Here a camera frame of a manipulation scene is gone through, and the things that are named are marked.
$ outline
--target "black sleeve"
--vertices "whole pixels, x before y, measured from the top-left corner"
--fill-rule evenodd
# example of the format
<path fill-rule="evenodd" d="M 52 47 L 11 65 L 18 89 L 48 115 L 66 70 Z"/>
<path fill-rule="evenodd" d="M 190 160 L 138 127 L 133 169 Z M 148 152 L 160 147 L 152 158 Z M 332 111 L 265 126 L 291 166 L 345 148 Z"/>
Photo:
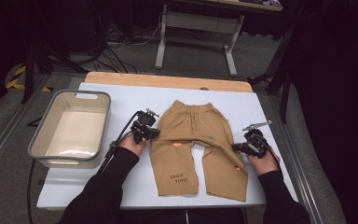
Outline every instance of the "black sleeve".
<path fill-rule="evenodd" d="M 263 174 L 258 179 L 266 195 L 265 224 L 310 223 L 310 215 L 300 203 L 292 199 L 279 171 Z"/>
<path fill-rule="evenodd" d="M 131 151 L 118 147 L 104 171 L 94 175 L 68 204 L 60 223 L 116 223 L 122 185 L 138 160 Z"/>

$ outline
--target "white table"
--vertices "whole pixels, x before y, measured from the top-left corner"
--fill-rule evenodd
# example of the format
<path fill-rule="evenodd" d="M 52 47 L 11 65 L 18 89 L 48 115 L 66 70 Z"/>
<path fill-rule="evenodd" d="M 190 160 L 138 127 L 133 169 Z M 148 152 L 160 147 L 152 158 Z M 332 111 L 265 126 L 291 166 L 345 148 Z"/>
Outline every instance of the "white table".
<path fill-rule="evenodd" d="M 146 108 L 162 115 L 174 100 L 187 105 L 204 105 L 212 103 L 229 120 L 234 135 L 234 142 L 244 142 L 242 128 L 251 123 L 265 122 L 262 107 L 255 93 L 229 91 L 200 91 L 156 87 L 133 87 L 106 84 L 82 83 L 81 90 L 105 91 L 112 98 L 111 117 L 103 140 L 104 157 L 109 144 L 117 139 L 125 124 L 133 113 Z M 280 157 L 280 151 L 275 143 L 269 126 L 260 128 L 269 144 Z M 173 208 L 173 207 L 210 207 L 210 206 L 251 206 L 264 204 L 263 190 L 259 184 L 253 166 L 243 155 L 249 173 L 246 202 L 218 198 L 206 194 L 203 181 L 201 157 L 203 147 L 195 146 L 192 154 L 196 172 L 199 177 L 199 194 L 184 196 L 159 197 L 147 147 L 138 164 L 131 170 L 126 179 L 123 190 L 122 208 Z M 287 173 L 284 161 L 281 161 L 284 182 L 289 188 L 292 197 L 297 201 L 293 184 Z M 84 188 L 91 176 L 96 174 L 95 169 L 59 169 L 50 168 L 45 185 L 39 196 L 37 207 L 49 210 L 64 209 L 76 195 Z"/>

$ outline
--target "metal frame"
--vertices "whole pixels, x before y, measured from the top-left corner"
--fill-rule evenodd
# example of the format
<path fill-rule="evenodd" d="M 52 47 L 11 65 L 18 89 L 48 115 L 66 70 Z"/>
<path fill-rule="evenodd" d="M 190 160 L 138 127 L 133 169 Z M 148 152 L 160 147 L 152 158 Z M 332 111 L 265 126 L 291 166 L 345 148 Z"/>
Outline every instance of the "metal frame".
<path fill-rule="evenodd" d="M 235 42 L 237 41 L 237 37 L 240 34 L 243 18 L 243 15 L 240 15 L 237 19 L 219 18 L 218 23 L 216 25 L 216 18 L 214 17 L 171 12 L 168 10 L 168 6 L 164 5 L 161 16 L 160 40 L 158 45 L 158 53 L 155 67 L 157 69 L 162 68 L 166 46 L 166 27 L 171 26 L 178 28 L 231 34 L 231 41 L 229 45 L 224 46 L 224 52 L 226 55 L 229 74 L 232 77 L 235 77 L 237 75 L 237 70 L 235 69 L 235 63 L 232 57 L 232 50 L 234 49 Z"/>

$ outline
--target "waistband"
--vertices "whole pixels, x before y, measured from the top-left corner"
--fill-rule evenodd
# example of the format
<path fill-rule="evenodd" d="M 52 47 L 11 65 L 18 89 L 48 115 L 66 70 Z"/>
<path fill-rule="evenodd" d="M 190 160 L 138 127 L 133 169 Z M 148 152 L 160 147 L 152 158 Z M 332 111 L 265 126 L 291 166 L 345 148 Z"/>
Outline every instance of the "waistband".
<path fill-rule="evenodd" d="M 175 100 L 171 106 L 171 109 L 174 109 L 176 111 L 185 111 L 188 113 L 201 113 L 206 111 L 215 110 L 213 105 L 211 103 L 208 103 L 206 105 L 185 105 L 184 103 Z"/>

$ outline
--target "wooden board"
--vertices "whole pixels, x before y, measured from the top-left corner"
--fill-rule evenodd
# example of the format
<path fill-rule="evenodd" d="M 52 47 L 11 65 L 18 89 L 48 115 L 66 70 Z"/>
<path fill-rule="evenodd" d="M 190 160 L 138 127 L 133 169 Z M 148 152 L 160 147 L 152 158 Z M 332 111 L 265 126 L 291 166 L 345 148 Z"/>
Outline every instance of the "wooden board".
<path fill-rule="evenodd" d="M 165 77 L 152 75 L 135 75 L 123 73 L 89 72 L 87 83 L 123 86 L 167 87 L 176 89 L 210 91 L 253 92 L 252 86 L 244 81 L 229 81 L 193 77 Z"/>

